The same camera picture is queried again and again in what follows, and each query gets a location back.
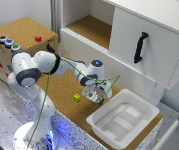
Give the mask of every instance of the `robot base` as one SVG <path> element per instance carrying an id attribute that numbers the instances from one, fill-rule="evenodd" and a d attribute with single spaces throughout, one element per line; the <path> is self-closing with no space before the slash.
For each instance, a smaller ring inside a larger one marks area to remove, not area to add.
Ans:
<path id="1" fill-rule="evenodd" d="M 13 150 L 38 150 L 37 146 L 30 145 L 27 149 L 27 141 L 24 140 L 24 137 L 26 136 L 28 130 L 33 125 L 33 122 L 29 122 L 27 124 L 24 124 L 21 126 L 14 134 L 13 137 Z M 54 137 L 54 150 L 56 149 L 59 139 L 58 137 Z"/>

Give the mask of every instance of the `yellow object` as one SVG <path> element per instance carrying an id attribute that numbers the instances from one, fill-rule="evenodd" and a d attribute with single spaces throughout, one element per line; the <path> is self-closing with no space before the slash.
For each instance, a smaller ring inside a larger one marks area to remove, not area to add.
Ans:
<path id="1" fill-rule="evenodd" d="M 80 95 L 79 94 L 75 94 L 73 99 L 74 99 L 74 101 L 79 102 L 80 101 Z"/>

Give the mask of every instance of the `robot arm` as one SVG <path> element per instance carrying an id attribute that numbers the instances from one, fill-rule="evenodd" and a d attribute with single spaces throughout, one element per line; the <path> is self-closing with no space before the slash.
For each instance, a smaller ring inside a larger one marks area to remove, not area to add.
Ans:
<path id="1" fill-rule="evenodd" d="M 55 59 L 56 62 L 51 70 L 51 75 L 60 76 L 66 71 L 66 69 L 71 70 L 79 83 L 82 86 L 86 86 L 82 94 L 93 102 L 98 103 L 101 101 L 101 98 L 97 93 L 99 93 L 103 98 L 110 98 L 112 96 L 112 91 L 109 90 L 111 83 L 103 81 L 105 80 L 105 71 L 104 65 L 101 61 L 94 60 L 91 62 L 89 67 L 86 67 L 85 63 L 82 61 L 70 60 L 46 51 L 37 52 L 33 58 L 23 49 L 13 52 L 12 65 L 18 84 L 23 87 L 33 86 L 40 78 L 40 72 L 49 73 L 50 66 Z"/>

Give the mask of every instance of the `green cable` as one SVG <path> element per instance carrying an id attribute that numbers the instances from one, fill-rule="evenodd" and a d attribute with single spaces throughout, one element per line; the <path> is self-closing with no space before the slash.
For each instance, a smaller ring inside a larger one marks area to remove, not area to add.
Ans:
<path id="1" fill-rule="evenodd" d="M 79 71 L 75 66 L 73 66 L 73 65 L 72 65 L 70 62 L 68 62 L 67 60 L 65 60 L 65 59 L 61 59 L 61 60 L 63 60 L 63 61 L 65 61 L 65 62 L 67 62 L 68 64 L 70 64 L 76 71 L 78 71 L 80 74 L 82 74 L 84 77 L 86 77 L 86 78 L 88 78 L 88 79 L 90 79 L 90 80 L 94 80 L 94 81 L 109 81 L 109 80 L 113 80 L 113 79 L 116 78 L 115 81 L 113 82 L 113 84 L 111 85 L 111 87 L 109 88 L 109 90 L 106 92 L 106 97 L 107 97 L 108 92 L 111 90 L 111 88 L 112 88 L 113 85 L 115 84 L 115 82 L 120 78 L 120 75 L 118 75 L 118 76 L 115 76 L 115 77 L 113 77 L 113 78 L 109 78 L 109 79 L 106 79 L 106 80 L 96 80 L 96 79 L 92 79 L 92 78 L 89 78 L 88 76 L 84 75 L 81 71 Z M 55 64 L 55 62 L 56 62 L 56 59 L 51 63 L 51 67 L 50 67 L 49 74 L 48 74 L 48 79 L 47 79 L 47 86 L 46 86 L 45 97 L 44 97 L 43 104 L 42 104 L 42 108 L 41 108 L 41 110 L 40 110 L 40 115 L 39 115 L 39 118 L 38 118 L 36 127 L 35 127 L 35 129 L 34 129 L 34 131 L 33 131 L 33 134 L 31 135 L 31 139 L 30 139 L 30 141 L 29 141 L 29 143 L 28 143 L 27 149 L 29 148 L 29 145 L 30 145 L 30 143 L 31 143 L 31 140 L 32 140 L 32 138 L 33 138 L 33 136 L 34 136 L 34 134 L 35 134 L 35 131 L 36 131 L 37 127 L 38 127 L 38 124 L 39 124 L 39 122 L 40 122 L 40 118 L 41 118 L 41 115 L 42 115 L 43 107 L 44 107 L 45 100 L 46 100 L 46 97 L 47 97 L 47 92 L 48 92 L 48 87 L 49 87 L 50 72 L 51 72 L 51 70 L 52 70 L 53 65 Z"/>

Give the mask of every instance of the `cardboard box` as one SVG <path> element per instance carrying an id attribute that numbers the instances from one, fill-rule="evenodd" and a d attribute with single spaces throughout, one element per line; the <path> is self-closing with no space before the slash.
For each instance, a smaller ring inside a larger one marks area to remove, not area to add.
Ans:
<path id="1" fill-rule="evenodd" d="M 40 50 L 47 50 L 49 44 L 58 53 L 58 35 L 29 17 L 21 18 L 0 27 L 0 36 L 6 35 L 8 39 L 14 40 L 15 44 L 34 54 Z M 41 42 L 35 41 L 35 36 L 42 37 Z M 11 49 L 0 44 L 0 79 L 7 82 L 8 75 L 12 72 Z"/>

